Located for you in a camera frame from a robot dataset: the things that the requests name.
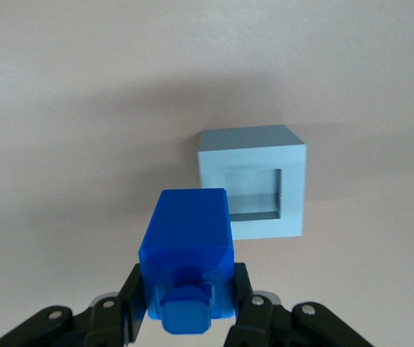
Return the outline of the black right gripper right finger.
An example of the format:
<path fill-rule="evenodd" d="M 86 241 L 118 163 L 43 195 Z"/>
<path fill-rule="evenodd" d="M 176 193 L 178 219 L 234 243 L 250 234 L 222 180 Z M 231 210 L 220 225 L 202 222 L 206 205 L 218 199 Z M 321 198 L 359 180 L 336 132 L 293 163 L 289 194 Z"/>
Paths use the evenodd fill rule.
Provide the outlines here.
<path fill-rule="evenodd" d="M 288 311 L 268 296 L 255 293 L 248 270 L 235 264 L 236 323 L 225 346 L 370 346 L 363 336 L 324 305 L 312 301 Z"/>

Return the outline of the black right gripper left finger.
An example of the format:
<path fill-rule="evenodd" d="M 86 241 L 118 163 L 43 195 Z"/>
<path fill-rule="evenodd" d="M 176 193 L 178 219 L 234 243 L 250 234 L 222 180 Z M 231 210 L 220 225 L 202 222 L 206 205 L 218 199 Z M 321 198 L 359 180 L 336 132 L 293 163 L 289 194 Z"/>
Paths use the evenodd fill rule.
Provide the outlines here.
<path fill-rule="evenodd" d="M 140 266 L 117 294 L 105 294 L 85 311 L 46 307 L 0 337 L 0 346 L 128 346 L 147 310 Z"/>

